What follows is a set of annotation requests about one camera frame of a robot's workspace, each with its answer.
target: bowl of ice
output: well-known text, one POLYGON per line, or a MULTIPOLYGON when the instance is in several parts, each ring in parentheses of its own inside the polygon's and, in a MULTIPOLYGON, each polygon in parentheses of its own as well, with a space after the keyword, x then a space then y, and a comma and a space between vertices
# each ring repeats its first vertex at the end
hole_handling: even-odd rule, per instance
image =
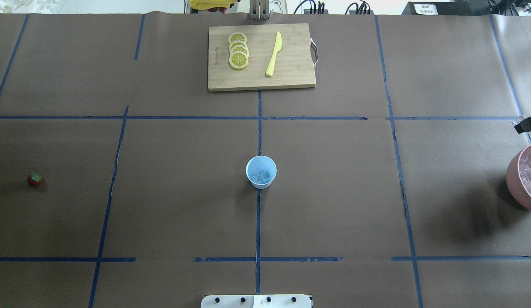
POLYGON ((507 186, 514 199, 531 210, 531 144, 510 161, 507 186))

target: yellow cloth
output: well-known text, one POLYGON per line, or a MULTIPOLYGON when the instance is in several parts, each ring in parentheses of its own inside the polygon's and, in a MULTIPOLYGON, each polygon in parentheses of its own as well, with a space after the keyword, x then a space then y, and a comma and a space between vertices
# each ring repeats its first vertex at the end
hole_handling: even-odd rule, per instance
POLYGON ((189 5, 195 10, 207 10, 211 8, 228 8, 237 0, 190 0, 189 5))

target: black device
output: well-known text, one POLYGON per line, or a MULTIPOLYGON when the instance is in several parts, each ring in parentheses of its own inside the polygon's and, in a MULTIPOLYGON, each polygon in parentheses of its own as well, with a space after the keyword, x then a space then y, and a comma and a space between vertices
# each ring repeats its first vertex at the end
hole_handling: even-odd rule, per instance
POLYGON ((520 123, 514 126, 514 129, 516 129, 516 132, 518 134, 522 134, 524 131, 529 133, 531 131, 531 117, 525 118, 520 121, 520 123))
POLYGON ((434 5, 438 15, 459 15, 459 16, 476 16, 482 15, 471 11, 468 2, 408 2, 406 8, 402 11, 402 15, 425 15, 416 12, 415 5, 434 5))
MULTIPOLYGON (((361 14, 361 15, 368 15, 368 14, 369 14, 369 15, 374 15, 373 10, 366 11, 366 12, 364 12, 364 13, 361 14)), ((349 15, 359 15, 359 14, 358 14, 358 11, 357 11, 357 10, 349 10, 349 15)))
MULTIPOLYGON (((313 10, 304 9, 304 10, 303 10, 303 13, 304 13, 304 14, 311 14, 311 15, 313 15, 313 14, 312 14, 312 13, 313 13, 313 10)), ((320 13, 317 12, 317 14, 326 14, 326 15, 328 15, 328 10, 326 10, 326 9, 320 10, 320 13)))

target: lemon slice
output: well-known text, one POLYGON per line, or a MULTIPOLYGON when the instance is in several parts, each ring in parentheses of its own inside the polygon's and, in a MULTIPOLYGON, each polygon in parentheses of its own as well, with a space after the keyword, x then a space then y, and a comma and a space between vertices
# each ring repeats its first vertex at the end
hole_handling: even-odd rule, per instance
POLYGON ((233 48, 229 51, 230 54, 236 52, 236 51, 242 51, 244 52, 246 55, 250 55, 248 53, 248 48, 244 47, 243 45, 235 45, 233 46, 233 48))
POLYGON ((229 56, 229 64, 236 70, 242 70, 248 65, 248 55, 242 51, 236 51, 229 56))
POLYGON ((234 41, 243 41, 246 43, 246 35, 244 35, 244 33, 232 33, 229 36, 228 43, 232 43, 234 41))
POLYGON ((232 50, 235 46, 244 46, 246 49, 248 49, 248 46, 246 46, 246 43, 243 41, 232 41, 229 45, 229 50, 232 50))

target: blue tape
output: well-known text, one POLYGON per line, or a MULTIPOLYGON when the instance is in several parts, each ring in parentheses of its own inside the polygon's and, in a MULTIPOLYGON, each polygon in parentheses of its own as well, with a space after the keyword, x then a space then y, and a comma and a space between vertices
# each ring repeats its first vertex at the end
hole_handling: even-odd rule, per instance
POLYGON ((394 117, 395 120, 515 121, 517 117, 394 117))
POLYGON ((261 189, 257 189, 257 214, 256 214, 256 294, 260 294, 260 262, 261 262, 261 189))
POLYGON ((261 90, 258 90, 258 155, 261 155, 261 90))
MULTIPOLYGON (((195 262, 256 262, 255 257, 212 257, 195 258, 195 262)), ((337 262, 343 257, 260 257, 261 262, 337 262)))
POLYGON ((101 262, 136 262, 136 258, 101 258, 101 262))
POLYGON ((136 53, 134 53, 134 60, 138 60, 140 54, 140 43, 142 42, 142 33, 144 32, 145 14, 142 14, 142 21, 140 22, 140 33, 138 34, 138 43, 136 44, 136 53))
POLYGON ((214 257, 195 258, 195 262, 255 262, 255 257, 214 257))
MULTIPOLYGON (((96 262, 97 258, 0 257, 0 262, 96 262)), ((136 262, 136 258, 102 258, 102 262, 136 262)))
POLYGON ((27 25, 28 19, 29 19, 29 14, 26 14, 26 17, 24 19, 24 24, 22 24, 22 28, 20 29, 20 33, 18 34, 18 39, 16 41, 15 48, 12 50, 11 59, 9 60, 9 64, 7 64, 7 69, 5 70, 5 74, 3 75, 3 80, 1 81, 0 98, 1 98, 1 93, 3 92, 3 87, 5 86, 5 82, 7 82, 7 76, 9 76, 9 72, 11 71, 12 62, 15 60, 16 51, 18 50, 18 46, 20 45, 20 41, 22 40, 22 35, 24 35, 25 26, 27 25))
MULTIPOLYGON (((8 120, 19 120, 19 119, 28 119, 28 120, 122 120, 124 117, 118 116, 118 115, 0 115, 0 119, 8 119, 8 120)), ((169 115, 162 115, 162 116, 154 116, 154 115, 134 115, 126 117, 126 119, 129 120, 256 120, 258 117, 215 117, 215 116, 169 116, 169 115)))
POLYGON ((385 95, 387 96, 387 106, 389 108, 389 119, 391 122, 391 133, 393 136, 393 143, 395 145, 395 155, 397 159, 398 178, 400 180, 400 186, 402 188, 402 197, 404 202, 404 210, 406 211, 406 229, 408 230, 408 239, 410 241, 410 252, 412 254, 412 266, 414 268, 414 280, 415 288, 418 295, 418 304, 420 308, 423 308, 423 298, 421 296, 421 283, 419 281, 418 262, 415 259, 415 246, 414 236, 412 234, 412 222, 410 221, 410 210, 408 208, 408 199, 406 198, 406 187, 404 186, 404 175, 402 174, 402 164, 400 163, 400 152, 398 150, 398 140, 396 135, 395 117, 393 114, 393 107, 391 104, 391 95, 389 94, 389 88, 387 86, 387 69, 385 67, 385 57, 383 56, 383 45, 381 43, 381 33, 379 29, 379 19, 377 15, 375 17, 375 27, 377 31, 377 44, 379 45, 379 56, 381 59, 381 69, 383 71, 383 84, 385 86, 385 95))
POLYGON ((123 123, 121 125, 121 135, 119 136, 119 144, 117 145, 117 154, 115 156, 115 165, 113 167, 113 175, 111 176, 111 185, 109 186, 109 197, 107 198, 107 206, 105 209, 104 224, 101 228, 100 246, 98 248, 98 257, 96 259, 95 275, 92 281, 91 296, 89 300, 89 308, 92 308, 94 304, 94 297, 96 293, 96 285, 98 283, 98 275, 100 273, 101 256, 104 251, 105 234, 107 231, 107 221, 109 220, 109 212, 111 209, 111 201, 113 200, 113 187, 115 186, 115 180, 117 177, 117 168, 119 167, 119 153, 121 152, 121 145, 123 143, 123 137, 125 136, 125 126, 127 123, 128 107, 125 109, 125 115, 123 115, 123 123))
POLYGON ((122 120, 123 117, 119 116, 92 116, 92 115, 82 115, 82 116, 71 116, 71 115, 0 115, 0 119, 7 120, 122 120))
MULTIPOLYGON (((531 260, 531 256, 526 255, 455 255, 455 256, 429 256, 416 257, 417 261, 517 261, 531 260)), ((392 257, 391 261, 412 261, 412 257, 392 257)))
POLYGON ((338 262, 343 257, 262 257, 263 262, 338 262))
MULTIPOLYGON (((499 55, 499 58, 501 59, 501 64, 503 65, 503 70, 505 72, 505 76, 508 81, 510 93, 512 94, 512 97, 514 98, 514 104, 516 105, 516 110, 518 111, 518 115, 522 116, 523 113, 522 113, 522 108, 520 107, 520 101, 518 100, 518 96, 516 95, 516 91, 514 90, 514 84, 508 72, 507 63, 504 60, 503 51, 501 50, 501 45, 499 44, 498 33, 495 30, 494 18, 492 17, 492 15, 490 15, 490 25, 492 26, 492 33, 494 34, 495 47, 498 49, 498 55, 499 55)), ((528 139, 528 144, 531 144, 531 137, 530 137, 530 134, 527 132, 526 132, 526 138, 528 139)))
POLYGON ((367 120, 367 117, 263 117, 264 120, 367 120))
POLYGON ((154 116, 154 115, 134 115, 127 117, 129 120, 256 120, 258 117, 197 117, 197 116, 154 116))
POLYGON ((0 257, 0 262, 96 262, 96 258, 0 257))

